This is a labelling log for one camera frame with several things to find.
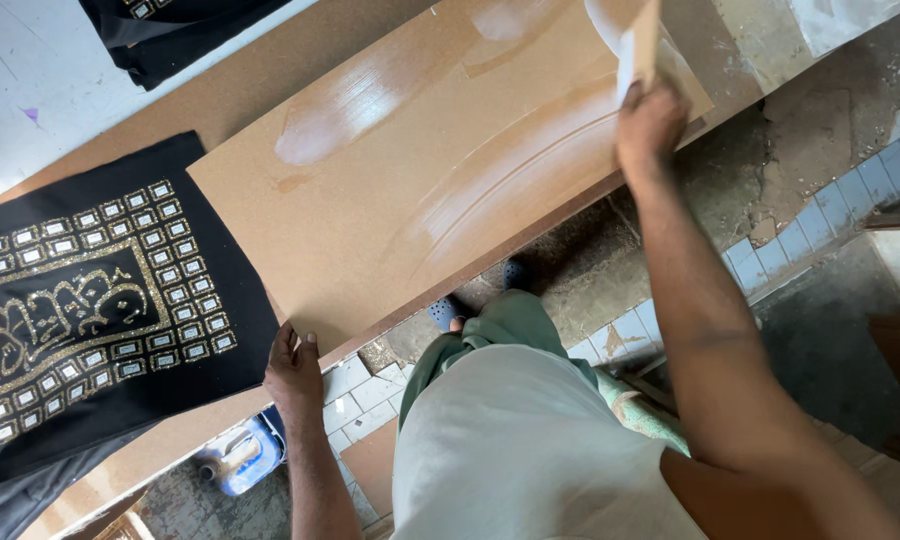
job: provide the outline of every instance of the left hand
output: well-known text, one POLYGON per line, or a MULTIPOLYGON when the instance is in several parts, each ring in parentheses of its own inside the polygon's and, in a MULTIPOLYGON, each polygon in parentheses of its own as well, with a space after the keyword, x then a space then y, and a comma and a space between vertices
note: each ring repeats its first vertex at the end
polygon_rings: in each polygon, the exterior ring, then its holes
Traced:
POLYGON ((264 388, 288 432, 305 422, 323 424, 323 375, 316 334, 307 334, 299 346, 297 341, 300 338, 288 320, 273 340, 264 378, 264 388))

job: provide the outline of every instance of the workbench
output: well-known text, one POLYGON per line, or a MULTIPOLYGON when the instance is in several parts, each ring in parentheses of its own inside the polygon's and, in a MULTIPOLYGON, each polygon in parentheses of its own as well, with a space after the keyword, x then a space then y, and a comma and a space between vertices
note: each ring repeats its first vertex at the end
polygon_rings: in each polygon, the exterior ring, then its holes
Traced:
MULTIPOLYGON (((206 149, 212 151, 431 3, 316 2, 13 186, 0 195, 0 202, 188 130, 196 130, 206 149)), ((747 0, 724 5, 720 0, 665 1, 663 21, 714 105, 697 122, 691 138, 705 134, 815 62, 792 14, 779 2, 747 0)), ((534 223, 501 250, 515 251, 521 242, 556 226, 621 183, 619 174, 605 178, 534 223)), ((492 263, 481 259, 466 270, 476 275, 492 263)), ((58 534, 96 513, 268 401, 264 390, 257 388, 160 423, 68 489, 24 538, 58 534)))

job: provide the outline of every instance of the wooden plank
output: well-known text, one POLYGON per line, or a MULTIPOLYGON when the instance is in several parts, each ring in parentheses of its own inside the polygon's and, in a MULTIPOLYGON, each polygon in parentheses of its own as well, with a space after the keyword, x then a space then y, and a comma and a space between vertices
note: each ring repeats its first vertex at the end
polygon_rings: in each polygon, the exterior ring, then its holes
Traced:
POLYGON ((188 169, 324 366, 609 187, 617 59, 583 0, 501 5, 440 2, 188 169))

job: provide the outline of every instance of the right hand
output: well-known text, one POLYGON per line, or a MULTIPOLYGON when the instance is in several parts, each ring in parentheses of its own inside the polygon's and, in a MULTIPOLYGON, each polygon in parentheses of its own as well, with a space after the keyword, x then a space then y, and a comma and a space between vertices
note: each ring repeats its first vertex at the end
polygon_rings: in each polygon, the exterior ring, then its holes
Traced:
POLYGON ((636 80, 626 92, 618 120, 617 158, 630 179, 647 166, 665 164, 683 138, 690 102, 672 82, 657 77, 645 91, 636 80))

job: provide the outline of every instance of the white shirt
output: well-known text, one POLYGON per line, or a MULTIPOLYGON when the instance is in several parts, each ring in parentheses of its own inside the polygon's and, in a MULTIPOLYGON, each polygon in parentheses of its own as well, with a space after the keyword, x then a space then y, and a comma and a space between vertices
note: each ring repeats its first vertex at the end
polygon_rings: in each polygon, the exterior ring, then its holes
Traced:
POLYGON ((665 446, 623 427, 563 358, 474 350, 407 415, 392 540, 705 538, 660 475, 665 446))

